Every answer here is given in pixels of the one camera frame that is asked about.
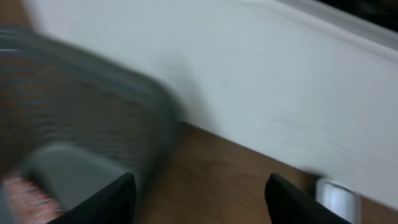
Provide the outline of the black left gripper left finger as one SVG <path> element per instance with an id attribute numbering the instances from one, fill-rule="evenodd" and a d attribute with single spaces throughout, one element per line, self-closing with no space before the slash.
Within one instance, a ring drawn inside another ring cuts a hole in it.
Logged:
<path id="1" fill-rule="evenodd" d="M 127 172 L 48 224 L 133 224 L 136 181 Z"/>

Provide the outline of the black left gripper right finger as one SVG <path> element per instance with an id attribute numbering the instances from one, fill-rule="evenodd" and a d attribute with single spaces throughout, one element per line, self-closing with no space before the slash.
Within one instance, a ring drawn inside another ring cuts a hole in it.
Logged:
<path id="1" fill-rule="evenodd" d="M 272 224 L 349 224 L 277 173 L 269 176 L 264 198 Z"/>

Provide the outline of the orange red snack sachet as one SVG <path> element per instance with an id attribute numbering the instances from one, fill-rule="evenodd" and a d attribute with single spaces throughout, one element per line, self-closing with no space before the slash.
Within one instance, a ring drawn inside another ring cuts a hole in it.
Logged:
<path id="1" fill-rule="evenodd" d="M 21 176 L 10 176 L 3 180 L 6 205 L 17 224 L 46 224 L 60 217 L 64 210 L 38 184 Z"/>

